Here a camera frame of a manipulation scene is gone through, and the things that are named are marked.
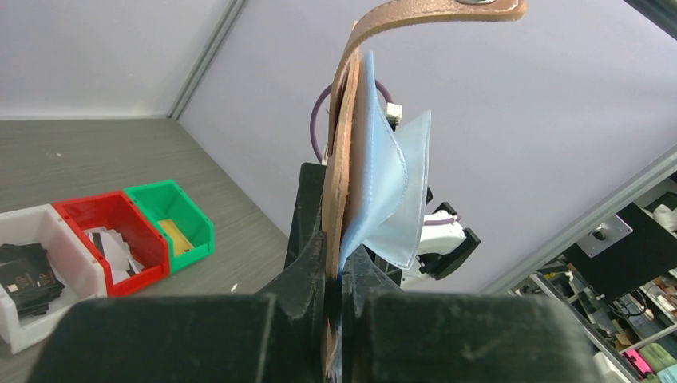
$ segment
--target table surface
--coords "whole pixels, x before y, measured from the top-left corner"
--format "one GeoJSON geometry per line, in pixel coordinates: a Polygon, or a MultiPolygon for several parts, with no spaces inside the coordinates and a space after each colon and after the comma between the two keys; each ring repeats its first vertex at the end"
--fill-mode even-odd
{"type": "MultiPolygon", "coordinates": [[[[287,238],[174,120],[0,122],[0,212],[174,179],[214,223],[216,251],[137,295],[250,294],[284,264],[287,238]]],[[[42,344],[12,355],[23,382],[42,344]]]]}

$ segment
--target white wall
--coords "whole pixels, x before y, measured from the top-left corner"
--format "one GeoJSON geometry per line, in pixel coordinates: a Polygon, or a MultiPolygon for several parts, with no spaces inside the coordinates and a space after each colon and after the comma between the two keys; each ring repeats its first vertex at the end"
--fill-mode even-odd
{"type": "Polygon", "coordinates": [[[161,116],[229,0],[3,0],[0,119],[161,116]]]}
{"type": "MultiPolygon", "coordinates": [[[[311,107],[351,22],[378,3],[250,2],[180,120],[287,233],[314,160],[311,107]]],[[[433,110],[433,204],[450,201],[483,241],[428,289],[487,286],[677,144],[677,41],[620,0],[529,6],[517,23],[366,44],[405,120],[433,110]]]]}

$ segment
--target leather strap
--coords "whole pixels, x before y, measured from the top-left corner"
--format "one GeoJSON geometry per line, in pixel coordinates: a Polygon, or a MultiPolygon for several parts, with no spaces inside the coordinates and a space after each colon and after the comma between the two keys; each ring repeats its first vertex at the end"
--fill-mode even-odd
{"type": "Polygon", "coordinates": [[[329,104],[328,153],[334,154],[336,123],[345,84],[346,65],[351,54],[367,38],[386,30],[426,22],[512,21],[526,11],[525,0],[496,0],[490,4],[468,5],[457,0],[392,0],[367,12],[354,26],[338,63],[329,104]]]}

